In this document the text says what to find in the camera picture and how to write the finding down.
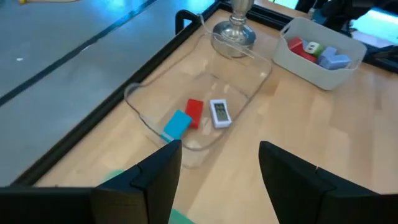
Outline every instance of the red toy block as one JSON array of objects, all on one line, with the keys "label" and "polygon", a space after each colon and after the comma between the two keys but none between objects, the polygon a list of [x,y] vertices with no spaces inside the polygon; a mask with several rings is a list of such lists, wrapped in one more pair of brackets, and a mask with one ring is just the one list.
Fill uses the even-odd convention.
[{"label": "red toy block", "polygon": [[305,58],[305,59],[307,59],[307,60],[309,60],[310,62],[313,62],[313,63],[315,63],[317,61],[316,57],[314,57],[314,56],[312,56],[312,55],[310,55],[310,54],[308,54],[306,52],[301,52],[300,56]]},{"label": "red toy block", "polygon": [[200,100],[189,99],[187,107],[185,108],[185,114],[192,118],[192,122],[189,125],[190,128],[198,129],[200,124],[201,113],[203,111],[203,102]]},{"label": "red toy block", "polygon": [[292,40],[287,42],[289,49],[298,55],[300,55],[304,51],[303,40],[298,37],[294,37]]}]

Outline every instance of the white storage container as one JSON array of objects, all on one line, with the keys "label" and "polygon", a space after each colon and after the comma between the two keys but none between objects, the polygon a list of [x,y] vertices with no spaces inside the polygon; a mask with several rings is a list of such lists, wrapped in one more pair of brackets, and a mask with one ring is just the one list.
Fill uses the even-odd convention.
[{"label": "white storage container", "polygon": [[[351,59],[349,68],[327,70],[289,50],[287,41],[300,37],[322,46],[338,49],[337,54],[345,54]],[[366,47],[358,40],[349,38],[305,18],[295,18],[280,31],[280,39],[274,53],[276,64],[306,79],[314,85],[332,90],[358,69],[366,53]]]}]

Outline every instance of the wooden table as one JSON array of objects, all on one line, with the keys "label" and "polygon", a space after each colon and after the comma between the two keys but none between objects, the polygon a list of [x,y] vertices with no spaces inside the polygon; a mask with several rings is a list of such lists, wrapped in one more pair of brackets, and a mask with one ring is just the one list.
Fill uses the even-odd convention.
[{"label": "wooden table", "polygon": [[[271,2],[263,4],[290,16],[305,16]],[[228,16],[218,11],[206,24],[212,27]],[[248,23],[257,34],[254,50],[271,58],[278,31]],[[197,30],[148,80],[203,31]],[[182,168],[174,208],[197,223],[277,223],[257,158],[262,140],[376,192],[398,192],[397,96],[398,76],[367,64],[334,91],[322,91],[273,65],[220,147],[199,168]],[[98,185],[112,170],[127,169],[157,149],[146,132],[121,102],[37,185]]]}]

